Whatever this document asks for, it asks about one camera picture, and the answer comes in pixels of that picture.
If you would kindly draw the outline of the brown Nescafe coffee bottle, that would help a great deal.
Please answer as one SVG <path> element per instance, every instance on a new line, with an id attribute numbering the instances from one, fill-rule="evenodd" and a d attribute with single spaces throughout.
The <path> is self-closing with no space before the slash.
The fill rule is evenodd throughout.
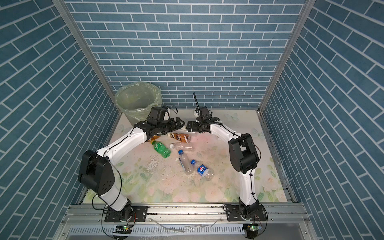
<path id="1" fill-rule="evenodd" d="M 190 142 L 190 135 L 181 133 L 168 133 L 168 136 L 182 143 Z"/>

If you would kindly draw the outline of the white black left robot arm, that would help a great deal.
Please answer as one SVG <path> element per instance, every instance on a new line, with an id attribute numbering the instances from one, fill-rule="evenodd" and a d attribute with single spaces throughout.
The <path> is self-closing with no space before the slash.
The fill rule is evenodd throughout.
<path id="1" fill-rule="evenodd" d="M 122 186 L 115 185 L 115 164 L 135 147 L 154 136 L 166 135 L 181 129 L 185 122 L 171 118 L 166 106 L 155 106 L 145 121 L 136 123 L 123 137 L 97 151 L 86 151 L 81 160 L 79 182 L 94 191 L 122 221 L 132 216 L 131 202 L 122 194 Z"/>

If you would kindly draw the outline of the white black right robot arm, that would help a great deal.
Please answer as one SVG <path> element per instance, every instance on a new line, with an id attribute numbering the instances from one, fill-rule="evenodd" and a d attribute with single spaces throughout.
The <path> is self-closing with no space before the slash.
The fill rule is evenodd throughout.
<path id="1" fill-rule="evenodd" d="M 195 117 L 194 121 L 187 123 L 188 132 L 210 133 L 228 142 L 230 162 L 240 174 L 239 210 L 244 219 L 250 219 L 260 209 L 253 175 L 260 161 L 257 146 L 250 134 L 240 134 L 229 129 L 207 107 L 196 108 Z"/>

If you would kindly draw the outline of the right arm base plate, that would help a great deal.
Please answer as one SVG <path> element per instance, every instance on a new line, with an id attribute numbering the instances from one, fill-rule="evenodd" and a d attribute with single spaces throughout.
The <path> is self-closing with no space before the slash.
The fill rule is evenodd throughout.
<path id="1" fill-rule="evenodd" d="M 223 205 L 228 222 L 239 221 L 266 221 L 267 212 L 262 204 L 245 205 Z"/>

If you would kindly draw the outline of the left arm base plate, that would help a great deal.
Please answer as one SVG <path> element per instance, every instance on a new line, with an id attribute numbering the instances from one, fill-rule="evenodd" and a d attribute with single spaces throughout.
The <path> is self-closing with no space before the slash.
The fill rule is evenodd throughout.
<path id="1" fill-rule="evenodd" d="M 128 206 L 120 212 L 108 208 L 103 211 L 106 223 L 145 222 L 148 206 Z"/>

